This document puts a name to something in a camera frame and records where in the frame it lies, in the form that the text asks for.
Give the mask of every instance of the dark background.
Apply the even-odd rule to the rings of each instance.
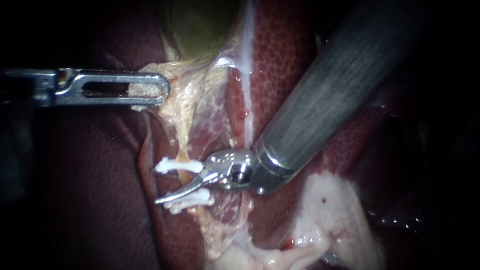
[[[328,40],[355,1],[311,3],[316,31]],[[7,1],[1,9],[0,68],[96,68],[89,61],[91,33],[103,14],[122,1]],[[474,7],[460,1],[431,4],[434,20],[415,54],[403,66],[421,89],[422,121],[430,128],[426,160],[449,205],[453,219],[445,248],[436,260],[461,268],[475,244],[475,187],[480,179],[480,106],[475,78],[477,51]],[[3,269],[51,266],[30,181],[35,110],[2,105],[0,112],[1,178],[0,253]]]

